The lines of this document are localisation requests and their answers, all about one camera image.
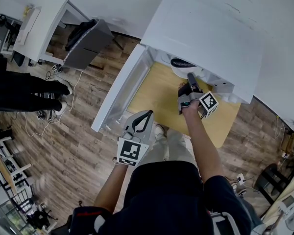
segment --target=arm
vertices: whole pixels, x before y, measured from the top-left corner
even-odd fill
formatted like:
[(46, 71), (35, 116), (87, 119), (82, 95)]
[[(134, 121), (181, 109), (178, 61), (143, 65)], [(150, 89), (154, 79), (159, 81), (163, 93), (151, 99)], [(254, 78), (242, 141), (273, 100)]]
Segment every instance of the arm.
[(114, 166), (109, 178), (98, 193), (94, 206), (104, 208), (110, 213), (114, 212), (127, 168), (128, 166), (125, 164), (117, 164)]
[(205, 183), (209, 178), (217, 175), (223, 176), (224, 173), (220, 156), (198, 115), (198, 105), (198, 101), (192, 101), (189, 107), (182, 109), (182, 112), (191, 136), (196, 163)]

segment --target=chair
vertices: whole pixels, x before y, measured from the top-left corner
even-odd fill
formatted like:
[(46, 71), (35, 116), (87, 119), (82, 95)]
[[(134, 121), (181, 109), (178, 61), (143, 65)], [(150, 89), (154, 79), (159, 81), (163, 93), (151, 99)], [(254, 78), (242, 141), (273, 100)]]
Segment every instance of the chair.
[(87, 30), (71, 48), (63, 61), (63, 67), (84, 70), (100, 51), (114, 39), (107, 23), (100, 19)]

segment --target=wooden floor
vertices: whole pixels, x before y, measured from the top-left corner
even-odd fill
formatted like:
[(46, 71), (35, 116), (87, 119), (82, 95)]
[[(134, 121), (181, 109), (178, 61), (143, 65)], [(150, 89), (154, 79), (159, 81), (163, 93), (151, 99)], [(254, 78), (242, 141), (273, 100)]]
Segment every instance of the wooden floor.
[[(61, 123), (49, 125), (42, 136), (29, 137), (25, 131), (25, 114), (19, 113), (12, 125), (14, 140), (6, 142), (21, 165), (32, 163), (27, 171), (36, 179), (34, 193), (52, 209), (53, 215), (59, 219), (58, 225), (66, 222), (79, 200), (84, 205), (92, 205), (114, 166), (112, 159), (116, 156), (116, 141), (122, 126), (115, 123), (111, 131), (97, 133), (91, 129), (91, 124), (124, 62), (138, 43), (122, 36), (117, 40), (124, 46), (124, 51), (112, 44), (96, 57), (93, 64), (103, 70), (87, 68), (84, 71), (75, 89), (73, 109), (63, 115)], [(44, 79), (50, 65), (19, 68), (9, 63), (8, 69), (30, 72)], [(64, 69), (59, 76), (74, 86), (80, 71)], [(71, 107), (72, 99), (72, 95), (66, 98), (67, 109)], [(0, 113), (2, 129), (10, 125), (15, 115)], [(47, 122), (38, 120), (36, 113), (27, 113), (26, 117), (28, 132), (42, 133)], [(241, 106), (223, 147), (219, 149), (227, 177), (234, 179), (238, 173), (243, 173), (246, 179), (257, 177), (267, 165), (281, 161), (282, 135), (274, 138), (275, 126), (275, 115), (257, 100)], [(132, 171), (131, 168), (127, 173), (117, 210), (122, 208)], [(252, 183), (251, 179), (246, 185), (251, 186)], [(246, 199), (259, 214), (268, 207), (264, 197), (252, 189), (248, 189)]]

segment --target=hand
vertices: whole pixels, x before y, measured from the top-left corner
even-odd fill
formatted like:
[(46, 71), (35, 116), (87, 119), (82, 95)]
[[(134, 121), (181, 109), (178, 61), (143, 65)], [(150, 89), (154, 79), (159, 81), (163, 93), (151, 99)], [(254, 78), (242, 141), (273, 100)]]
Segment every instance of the hand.
[[(181, 83), (179, 86), (179, 89), (182, 88), (185, 85), (185, 83)], [(191, 104), (189, 107), (184, 107), (182, 108), (182, 113), (184, 116), (189, 115), (189, 114), (197, 114), (198, 115), (198, 106), (199, 106), (199, 101), (193, 100), (191, 101)]]

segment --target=shoe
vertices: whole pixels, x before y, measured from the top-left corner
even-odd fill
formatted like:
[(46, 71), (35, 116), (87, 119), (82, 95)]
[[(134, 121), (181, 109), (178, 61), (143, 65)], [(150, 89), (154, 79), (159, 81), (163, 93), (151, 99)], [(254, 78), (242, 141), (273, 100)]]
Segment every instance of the shoe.
[(164, 128), (160, 124), (157, 124), (156, 127), (155, 127), (156, 139), (160, 139), (160, 138), (164, 137), (164, 135), (165, 135)]
[(70, 92), (69, 95), (72, 95), (73, 94), (73, 89), (72, 87), (70, 86), (69, 82), (60, 78), (60, 77), (57, 77), (57, 78), (54, 78), (54, 79), (51, 79), (50, 81), (57, 81), (57, 82), (60, 82), (61, 84), (64, 84), (66, 87), (68, 87), (68, 90)]
[(244, 195), (246, 194), (246, 192), (247, 192), (246, 189), (240, 190), (240, 191), (238, 192), (238, 195), (239, 195), (240, 197), (244, 197)]
[(237, 189), (237, 184), (236, 184), (236, 183), (232, 183), (232, 184), (231, 184), (231, 186), (232, 186), (232, 188), (233, 188), (234, 192), (236, 192), (236, 189)]
[(61, 103), (61, 105), (62, 105), (62, 108), (61, 108), (61, 110), (60, 111), (55, 111), (55, 114), (57, 115), (57, 116), (59, 116), (59, 115), (61, 115), (63, 112), (64, 112), (64, 110), (65, 110), (65, 108), (67, 107), (67, 103), (66, 103), (66, 101), (60, 101), (60, 103)]

